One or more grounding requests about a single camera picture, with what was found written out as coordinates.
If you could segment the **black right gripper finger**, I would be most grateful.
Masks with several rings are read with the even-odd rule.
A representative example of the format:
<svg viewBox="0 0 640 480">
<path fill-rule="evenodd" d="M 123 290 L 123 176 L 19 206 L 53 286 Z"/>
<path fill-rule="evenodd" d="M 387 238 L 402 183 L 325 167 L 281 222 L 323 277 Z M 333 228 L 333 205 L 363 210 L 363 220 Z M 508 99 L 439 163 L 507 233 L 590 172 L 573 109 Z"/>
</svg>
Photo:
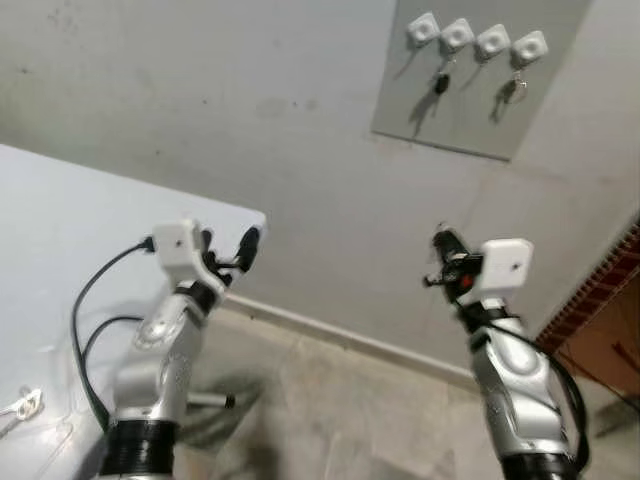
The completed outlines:
<svg viewBox="0 0 640 480">
<path fill-rule="evenodd" d="M 460 234 L 453 228 L 439 228 L 434 233 L 434 250 L 442 265 L 465 262 L 471 255 Z"/>
</svg>

